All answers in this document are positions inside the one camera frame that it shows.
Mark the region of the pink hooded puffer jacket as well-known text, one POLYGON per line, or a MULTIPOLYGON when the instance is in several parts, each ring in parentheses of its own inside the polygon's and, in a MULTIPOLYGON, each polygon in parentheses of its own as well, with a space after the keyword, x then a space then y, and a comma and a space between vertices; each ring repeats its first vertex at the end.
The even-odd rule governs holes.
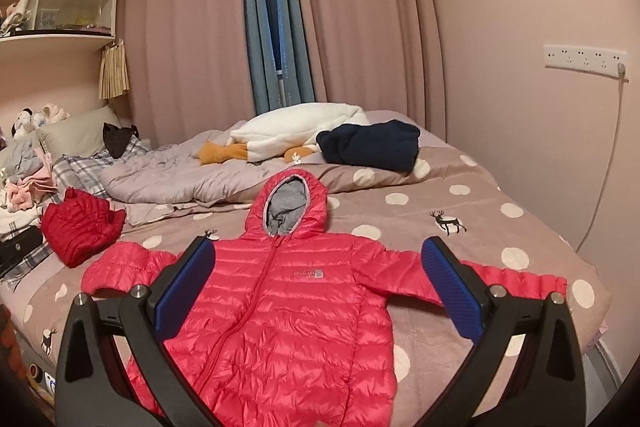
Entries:
POLYGON ((518 297, 566 291, 528 271, 544 227, 477 173, 330 195, 278 174, 166 349, 228 426, 405 426, 445 388, 468 345, 419 260, 440 235, 488 283, 518 297))

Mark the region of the pile of pink clothes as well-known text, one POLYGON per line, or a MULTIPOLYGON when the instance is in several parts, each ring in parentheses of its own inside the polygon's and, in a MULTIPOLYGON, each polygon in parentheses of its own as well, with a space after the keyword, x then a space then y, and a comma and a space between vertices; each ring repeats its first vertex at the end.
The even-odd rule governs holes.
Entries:
POLYGON ((29 210, 58 191, 51 155, 31 139, 1 152, 1 206, 9 212, 29 210))

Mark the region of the black bag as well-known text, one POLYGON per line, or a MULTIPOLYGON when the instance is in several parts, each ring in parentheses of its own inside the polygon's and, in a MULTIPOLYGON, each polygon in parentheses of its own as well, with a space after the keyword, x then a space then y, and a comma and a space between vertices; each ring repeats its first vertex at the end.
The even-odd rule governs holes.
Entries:
POLYGON ((43 243, 43 236, 40 228, 31 225, 12 239, 7 239, 1 243, 0 256, 0 277, 14 269, 27 255, 40 247, 43 243))

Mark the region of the folded red puffer jacket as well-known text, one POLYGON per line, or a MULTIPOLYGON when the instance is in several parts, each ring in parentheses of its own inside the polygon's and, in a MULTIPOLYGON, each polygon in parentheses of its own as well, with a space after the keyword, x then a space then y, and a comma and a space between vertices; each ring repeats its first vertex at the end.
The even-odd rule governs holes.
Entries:
POLYGON ((44 210, 40 230, 67 268, 77 268, 113 245, 124 228, 126 211, 104 198, 67 187, 63 202, 44 210))

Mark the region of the plaid pillow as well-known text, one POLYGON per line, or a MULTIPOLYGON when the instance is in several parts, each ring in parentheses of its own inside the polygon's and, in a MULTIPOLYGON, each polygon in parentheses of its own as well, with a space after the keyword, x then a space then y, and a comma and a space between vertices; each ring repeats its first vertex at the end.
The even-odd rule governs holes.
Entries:
MULTIPOLYGON (((150 150, 150 144, 148 142, 139 140, 136 136, 133 136, 121 158, 114 159, 106 148, 90 157, 61 156, 52 166, 53 181, 56 184, 58 193, 51 196, 50 202, 56 202, 57 204, 62 202, 66 188, 70 186, 99 198, 110 198, 106 188, 100 182, 100 173, 106 167, 147 154, 150 150)), ((6 222, 6 225, 1 225, 2 241, 14 239, 18 233, 24 232, 29 225, 39 227, 39 219, 43 214, 43 209, 46 207, 46 202, 36 207, 35 212, 37 213, 37 217, 30 219, 28 225, 23 225, 23 219, 18 217, 20 214, 19 211, 9 213, 9 221, 6 222)), ((24 255, 20 261, 14 262, 10 269, 6 269, 6 273, 1 277, 1 283, 6 284, 11 291, 14 291, 27 274, 32 272, 33 269, 37 268, 40 263, 47 260, 52 254, 53 249, 49 246, 47 239, 43 239, 41 245, 36 247, 31 253, 24 255)))

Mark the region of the grey lilac quilt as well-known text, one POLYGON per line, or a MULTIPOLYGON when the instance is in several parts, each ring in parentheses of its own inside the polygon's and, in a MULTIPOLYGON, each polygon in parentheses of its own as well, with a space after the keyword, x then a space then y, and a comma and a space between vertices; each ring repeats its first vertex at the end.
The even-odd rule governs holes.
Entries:
POLYGON ((282 158, 258 164, 231 159, 208 165, 198 159, 205 143, 224 145, 229 139, 228 130, 204 131, 182 143, 116 162, 100 173, 100 182, 111 199, 127 205, 210 207, 251 202, 270 176, 296 166, 282 158))

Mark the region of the black small garment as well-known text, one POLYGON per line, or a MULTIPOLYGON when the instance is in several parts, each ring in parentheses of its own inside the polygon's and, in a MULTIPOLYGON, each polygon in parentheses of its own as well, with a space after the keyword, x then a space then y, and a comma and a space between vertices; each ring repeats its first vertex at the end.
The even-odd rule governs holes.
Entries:
POLYGON ((131 138, 139 136, 138 128, 132 124, 130 127, 119 128, 114 124, 103 124, 103 143, 107 152, 114 159, 121 158, 126 152, 126 148, 131 138))

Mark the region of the beige pillow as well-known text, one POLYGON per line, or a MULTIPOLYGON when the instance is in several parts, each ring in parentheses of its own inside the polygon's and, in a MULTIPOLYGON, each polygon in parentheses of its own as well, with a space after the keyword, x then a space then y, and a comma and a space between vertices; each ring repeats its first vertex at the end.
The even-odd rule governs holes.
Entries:
POLYGON ((116 113, 108 105, 46 124, 37 135, 53 161, 62 156, 89 157, 104 149, 104 124, 120 127, 116 113))

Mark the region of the white plush toys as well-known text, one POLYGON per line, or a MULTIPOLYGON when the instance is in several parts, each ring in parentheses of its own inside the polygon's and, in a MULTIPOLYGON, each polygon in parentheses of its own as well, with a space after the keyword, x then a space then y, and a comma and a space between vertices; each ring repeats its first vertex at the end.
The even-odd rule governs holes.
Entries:
POLYGON ((56 104, 46 104, 40 112, 24 108, 12 124, 11 133, 14 140, 21 140, 46 124, 56 124, 70 117, 66 110, 56 104))

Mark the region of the dark navy folded garment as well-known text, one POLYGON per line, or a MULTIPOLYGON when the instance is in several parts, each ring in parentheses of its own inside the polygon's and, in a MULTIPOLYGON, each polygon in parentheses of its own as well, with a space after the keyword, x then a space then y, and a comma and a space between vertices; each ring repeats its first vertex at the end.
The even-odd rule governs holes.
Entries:
POLYGON ((316 142, 329 164, 409 173, 419 154, 420 130, 392 119, 379 124, 341 124, 318 133, 316 142))

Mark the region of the white goose plush toy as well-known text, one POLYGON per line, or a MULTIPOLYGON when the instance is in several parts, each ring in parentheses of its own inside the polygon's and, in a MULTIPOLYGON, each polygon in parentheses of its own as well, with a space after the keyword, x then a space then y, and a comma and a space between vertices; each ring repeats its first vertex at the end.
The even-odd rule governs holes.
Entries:
POLYGON ((202 165, 231 159, 262 162, 284 157, 293 161, 319 150, 317 135, 342 124, 370 124, 360 106, 345 103, 303 103, 263 113, 231 130, 224 144, 207 140, 195 153, 202 165))

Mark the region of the blue grey inner curtain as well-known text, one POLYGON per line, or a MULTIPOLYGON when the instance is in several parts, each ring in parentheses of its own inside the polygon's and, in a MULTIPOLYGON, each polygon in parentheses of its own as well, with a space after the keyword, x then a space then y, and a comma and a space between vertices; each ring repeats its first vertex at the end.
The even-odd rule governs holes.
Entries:
POLYGON ((300 0, 244 0, 244 16, 256 112, 313 102, 300 0))

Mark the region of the pink curtain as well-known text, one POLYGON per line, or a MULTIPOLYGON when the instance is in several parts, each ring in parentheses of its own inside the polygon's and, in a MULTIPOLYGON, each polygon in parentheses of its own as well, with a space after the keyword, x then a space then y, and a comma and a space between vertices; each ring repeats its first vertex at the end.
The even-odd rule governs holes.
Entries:
MULTIPOLYGON (((314 102, 390 109, 446 133, 434 0, 300 0, 314 102)), ((244 0, 118 0, 134 122, 154 143, 259 115, 244 0)))

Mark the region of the white wall socket strip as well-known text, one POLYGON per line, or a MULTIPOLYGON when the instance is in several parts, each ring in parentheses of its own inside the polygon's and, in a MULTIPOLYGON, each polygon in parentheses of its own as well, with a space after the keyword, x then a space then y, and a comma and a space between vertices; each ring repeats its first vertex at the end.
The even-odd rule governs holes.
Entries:
POLYGON ((627 74, 628 54, 623 51, 565 44, 545 44, 542 50, 544 66, 547 68, 566 69, 614 79, 625 78, 627 74))

